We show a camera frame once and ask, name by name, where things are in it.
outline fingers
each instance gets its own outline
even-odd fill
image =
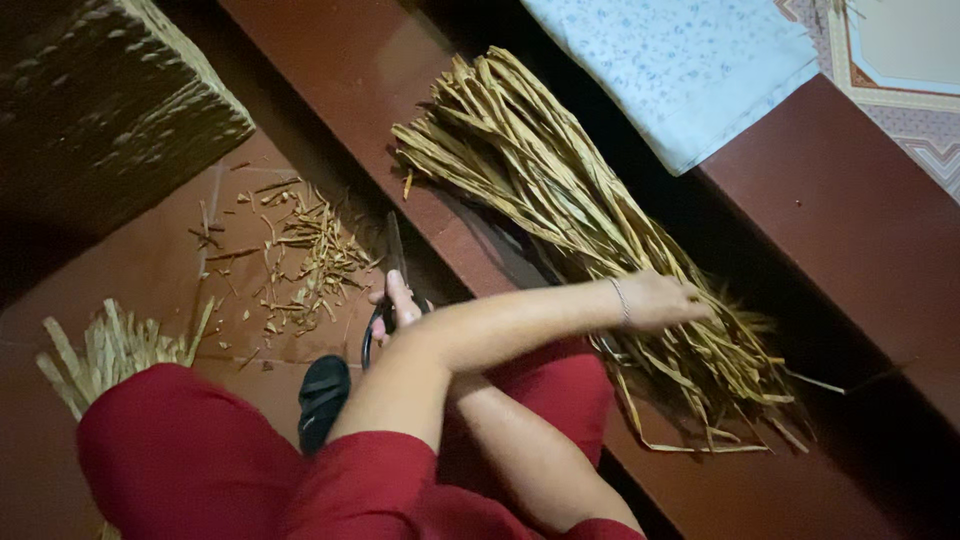
[[[399,271],[391,270],[387,273],[387,294],[394,302],[396,325],[399,328],[410,326],[422,313],[413,300],[413,291],[407,288]]]
[[[377,317],[370,325],[371,335],[377,341],[383,340],[387,336],[387,325],[383,322],[383,317]]]

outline black scissor handle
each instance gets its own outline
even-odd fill
[[[421,297],[417,293],[413,294],[412,297],[414,304],[420,308],[420,313],[429,313],[430,304],[426,301],[425,298]],[[360,367],[364,370],[370,369],[370,346],[373,342],[373,321],[377,317],[383,317],[383,326],[387,331],[387,334],[392,334],[396,331],[396,318],[394,317],[394,303],[390,300],[389,297],[384,297],[379,304],[373,309],[373,314],[370,316],[370,322],[367,323],[367,330],[363,333],[363,343],[360,344]]]

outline knee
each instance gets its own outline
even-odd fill
[[[81,457],[85,450],[103,446],[107,439],[138,426],[151,425],[150,417],[162,413],[175,388],[194,380],[190,369],[165,363],[134,374],[104,392],[90,405],[77,426]]]

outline blue floral fabric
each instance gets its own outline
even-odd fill
[[[681,175],[819,68],[772,0],[521,0]]]

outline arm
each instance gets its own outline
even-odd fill
[[[709,316],[690,302],[696,288],[654,272],[620,280],[630,326],[652,330]],[[446,389],[454,373],[493,367],[577,333],[623,324],[610,281],[546,287],[474,300],[419,316],[398,272],[388,274],[401,328],[350,394],[327,442],[358,431],[408,433],[434,452],[440,444]]]
[[[605,518],[640,532],[633,512],[580,449],[485,377],[458,376],[450,399],[519,508],[542,530],[561,533]]]

